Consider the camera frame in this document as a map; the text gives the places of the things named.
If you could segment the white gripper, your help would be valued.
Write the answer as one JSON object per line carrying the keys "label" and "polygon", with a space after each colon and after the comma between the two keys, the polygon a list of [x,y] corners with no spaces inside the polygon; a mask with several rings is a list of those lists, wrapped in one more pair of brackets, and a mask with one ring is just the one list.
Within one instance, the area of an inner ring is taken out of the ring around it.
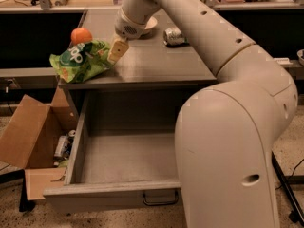
{"label": "white gripper", "polygon": [[140,13],[127,13],[119,9],[115,20],[115,31],[123,37],[115,38],[108,52],[107,61],[116,64],[129,50],[129,44],[124,39],[138,39],[144,32],[146,16]]}

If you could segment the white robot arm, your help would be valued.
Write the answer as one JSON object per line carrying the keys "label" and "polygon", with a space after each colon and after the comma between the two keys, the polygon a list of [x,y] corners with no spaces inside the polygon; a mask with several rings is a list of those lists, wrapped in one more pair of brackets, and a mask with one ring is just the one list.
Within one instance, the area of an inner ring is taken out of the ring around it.
{"label": "white robot arm", "polygon": [[164,10],[217,78],[191,96],[175,127],[188,228],[279,228],[274,142],[297,109],[290,74],[199,0],[123,0],[116,40],[137,39]]}

